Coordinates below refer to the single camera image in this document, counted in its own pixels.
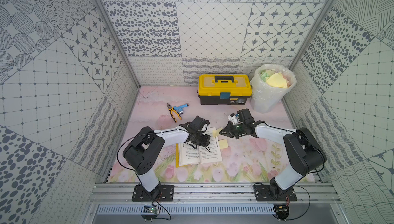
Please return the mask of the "yellow children's book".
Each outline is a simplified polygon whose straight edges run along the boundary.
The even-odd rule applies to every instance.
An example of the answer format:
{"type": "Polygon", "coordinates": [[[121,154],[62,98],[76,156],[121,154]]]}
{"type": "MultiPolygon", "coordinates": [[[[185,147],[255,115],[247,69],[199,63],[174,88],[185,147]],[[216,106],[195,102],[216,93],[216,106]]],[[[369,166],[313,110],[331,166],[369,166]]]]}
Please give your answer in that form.
{"type": "Polygon", "coordinates": [[[219,147],[219,140],[218,137],[212,137],[213,130],[216,130],[216,128],[209,128],[205,133],[210,135],[209,147],[211,152],[208,152],[204,147],[201,146],[198,146],[197,149],[194,149],[186,143],[176,144],[175,167],[179,168],[182,166],[201,163],[221,162],[223,159],[219,147]]]}

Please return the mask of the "yellow black toolbox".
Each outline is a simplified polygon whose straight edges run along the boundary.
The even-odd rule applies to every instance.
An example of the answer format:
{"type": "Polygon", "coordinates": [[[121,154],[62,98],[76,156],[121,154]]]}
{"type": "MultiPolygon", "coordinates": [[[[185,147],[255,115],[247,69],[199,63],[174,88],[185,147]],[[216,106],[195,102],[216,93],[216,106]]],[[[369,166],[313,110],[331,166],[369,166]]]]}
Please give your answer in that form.
{"type": "Polygon", "coordinates": [[[252,88],[244,74],[203,74],[199,76],[201,105],[245,105],[252,88]]]}

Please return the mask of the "aluminium mounting rail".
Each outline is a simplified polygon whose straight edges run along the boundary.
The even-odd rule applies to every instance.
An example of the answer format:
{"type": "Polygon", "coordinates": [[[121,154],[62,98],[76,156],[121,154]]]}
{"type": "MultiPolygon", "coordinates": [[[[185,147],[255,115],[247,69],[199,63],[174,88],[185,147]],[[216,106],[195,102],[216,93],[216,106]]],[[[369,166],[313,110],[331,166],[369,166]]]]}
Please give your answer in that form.
{"type": "MultiPolygon", "coordinates": [[[[173,183],[172,203],[248,203],[255,202],[253,183],[173,183]]],[[[137,183],[96,184],[88,204],[131,204],[137,183]]],[[[293,191],[295,203],[340,203],[332,184],[299,183],[293,191]]]]}

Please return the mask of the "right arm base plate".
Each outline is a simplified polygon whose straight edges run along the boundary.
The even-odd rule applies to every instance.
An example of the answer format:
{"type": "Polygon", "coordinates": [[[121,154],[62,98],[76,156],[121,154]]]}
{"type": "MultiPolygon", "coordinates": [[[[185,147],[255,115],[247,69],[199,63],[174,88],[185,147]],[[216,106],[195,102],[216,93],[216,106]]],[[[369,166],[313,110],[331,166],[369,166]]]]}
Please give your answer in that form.
{"type": "Polygon", "coordinates": [[[276,202],[276,201],[297,201],[294,188],[282,190],[273,186],[255,184],[253,186],[256,201],[276,202]]]}

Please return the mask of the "white bin with plastic liner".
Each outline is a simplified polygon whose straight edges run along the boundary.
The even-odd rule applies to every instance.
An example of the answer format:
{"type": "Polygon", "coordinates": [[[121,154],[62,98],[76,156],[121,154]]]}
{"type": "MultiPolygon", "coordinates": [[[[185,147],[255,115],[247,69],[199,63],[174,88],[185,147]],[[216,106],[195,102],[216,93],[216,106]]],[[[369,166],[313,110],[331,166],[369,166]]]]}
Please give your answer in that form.
{"type": "Polygon", "coordinates": [[[297,79],[295,74],[288,68],[275,65],[275,64],[264,64],[255,70],[254,76],[250,81],[252,87],[252,108],[259,113],[270,112],[276,104],[290,92],[296,85],[297,79]],[[274,88],[266,84],[260,79],[260,74],[264,70],[274,70],[281,72],[284,77],[289,81],[290,86],[288,88],[274,88]]]}

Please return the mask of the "yellow handled pliers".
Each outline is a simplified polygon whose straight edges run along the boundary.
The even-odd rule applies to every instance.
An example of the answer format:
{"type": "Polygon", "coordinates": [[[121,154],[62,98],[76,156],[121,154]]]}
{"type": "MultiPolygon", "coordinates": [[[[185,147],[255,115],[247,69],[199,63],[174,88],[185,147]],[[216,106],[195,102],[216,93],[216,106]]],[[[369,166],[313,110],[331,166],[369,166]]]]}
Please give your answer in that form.
{"type": "Polygon", "coordinates": [[[177,122],[177,119],[182,120],[181,115],[169,103],[167,103],[167,108],[174,122],[177,122]]]}

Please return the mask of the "blue plastic tool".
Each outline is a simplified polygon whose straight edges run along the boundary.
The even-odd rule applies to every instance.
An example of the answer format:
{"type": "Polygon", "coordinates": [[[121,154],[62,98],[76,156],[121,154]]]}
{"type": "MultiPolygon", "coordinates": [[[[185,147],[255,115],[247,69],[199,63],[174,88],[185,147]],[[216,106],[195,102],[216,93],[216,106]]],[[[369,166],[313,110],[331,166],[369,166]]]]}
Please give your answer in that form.
{"type": "Polygon", "coordinates": [[[184,113],[184,109],[189,107],[189,104],[183,104],[180,106],[174,106],[173,109],[179,114],[182,115],[184,113]]]}

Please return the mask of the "pale yellow sticky note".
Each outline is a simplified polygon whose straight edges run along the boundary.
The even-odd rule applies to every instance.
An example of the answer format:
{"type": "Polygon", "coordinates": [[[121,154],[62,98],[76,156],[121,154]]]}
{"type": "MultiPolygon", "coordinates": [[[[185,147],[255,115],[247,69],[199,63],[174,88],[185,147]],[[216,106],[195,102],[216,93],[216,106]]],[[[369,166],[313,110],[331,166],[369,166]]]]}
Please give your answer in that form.
{"type": "Polygon", "coordinates": [[[228,148],[228,141],[226,139],[220,140],[219,147],[221,150],[228,148]]]}
{"type": "Polygon", "coordinates": [[[220,134],[220,132],[221,132],[222,130],[223,130],[222,127],[218,128],[218,129],[216,129],[216,130],[213,130],[213,132],[212,132],[212,137],[218,137],[219,134],[220,134]]]}

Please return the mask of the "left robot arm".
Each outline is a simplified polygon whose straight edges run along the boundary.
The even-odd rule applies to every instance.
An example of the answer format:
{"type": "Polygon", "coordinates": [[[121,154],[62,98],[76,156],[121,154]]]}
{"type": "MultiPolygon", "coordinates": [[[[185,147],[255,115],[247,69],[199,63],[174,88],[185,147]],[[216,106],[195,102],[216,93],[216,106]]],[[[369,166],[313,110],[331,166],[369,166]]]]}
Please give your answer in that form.
{"type": "Polygon", "coordinates": [[[123,158],[130,165],[128,168],[136,173],[143,189],[152,193],[159,188],[160,181],[152,169],[162,149],[176,144],[189,144],[192,148],[207,148],[210,136],[206,134],[210,122],[196,118],[179,126],[166,130],[153,130],[143,127],[134,137],[127,140],[122,152],[123,158]]]}

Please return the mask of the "right black controller box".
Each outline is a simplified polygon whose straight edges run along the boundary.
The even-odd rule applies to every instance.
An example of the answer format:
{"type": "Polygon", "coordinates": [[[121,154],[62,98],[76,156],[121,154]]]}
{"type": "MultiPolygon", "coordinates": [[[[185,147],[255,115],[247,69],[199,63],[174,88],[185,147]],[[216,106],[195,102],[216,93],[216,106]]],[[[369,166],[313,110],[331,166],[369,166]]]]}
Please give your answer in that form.
{"type": "Polygon", "coordinates": [[[273,217],[279,221],[285,221],[289,216],[289,207],[287,205],[274,205],[273,217]]]}

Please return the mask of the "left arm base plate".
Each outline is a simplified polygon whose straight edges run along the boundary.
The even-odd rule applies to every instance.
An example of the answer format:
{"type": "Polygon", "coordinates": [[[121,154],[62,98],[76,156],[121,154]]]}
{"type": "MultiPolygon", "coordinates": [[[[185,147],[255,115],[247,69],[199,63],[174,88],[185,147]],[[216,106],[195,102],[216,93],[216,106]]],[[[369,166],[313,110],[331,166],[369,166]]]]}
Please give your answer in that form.
{"type": "Polygon", "coordinates": [[[148,192],[142,184],[134,187],[132,201],[133,202],[171,202],[173,201],[174,185],[158,184],[151,192],[148,192]]]}

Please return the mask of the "left green circuit board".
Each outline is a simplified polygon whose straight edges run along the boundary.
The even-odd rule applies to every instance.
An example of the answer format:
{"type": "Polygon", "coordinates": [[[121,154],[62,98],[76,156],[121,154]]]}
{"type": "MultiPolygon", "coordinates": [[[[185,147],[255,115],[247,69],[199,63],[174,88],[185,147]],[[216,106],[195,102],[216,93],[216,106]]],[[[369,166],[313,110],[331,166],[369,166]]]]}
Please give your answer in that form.
{"type": "Polygon", "coordinates": [[[144,221],[152,221],[158,217],[160,209],[154,205],[145,205],[141,212],[141,217],[144,221]]]}

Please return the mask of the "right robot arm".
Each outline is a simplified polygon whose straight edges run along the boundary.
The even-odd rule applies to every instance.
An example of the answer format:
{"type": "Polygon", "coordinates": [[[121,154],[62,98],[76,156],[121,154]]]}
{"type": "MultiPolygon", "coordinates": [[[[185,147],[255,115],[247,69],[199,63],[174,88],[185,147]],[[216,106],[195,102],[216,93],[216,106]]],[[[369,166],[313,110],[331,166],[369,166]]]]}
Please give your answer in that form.
{"type": "Polygon", "coordinates": [[[239,110],[228,116],[228,124],[220,135],[239,139],[243,136],[267,139],[283,144],[289,165],[270,180],[271,195],[282,195],[303,177],[318,167],[325,166],[327,156],[307,128],[284,129],[254,120],[249,109],[239,110]]]}

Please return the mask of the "discarded sticky notes pile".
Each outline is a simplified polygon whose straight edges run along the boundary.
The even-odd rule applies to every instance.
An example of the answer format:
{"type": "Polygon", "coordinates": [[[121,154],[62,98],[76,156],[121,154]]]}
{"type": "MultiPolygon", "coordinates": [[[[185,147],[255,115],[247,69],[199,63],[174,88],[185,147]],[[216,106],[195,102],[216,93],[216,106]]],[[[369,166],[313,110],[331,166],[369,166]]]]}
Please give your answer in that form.
{"type": "Polygon", "coordinates": [[[260,74],[260,79],[274,88],[288,88],[290,86],[287,78],[281,72],[274,70],[264,70],[260,74]]]}

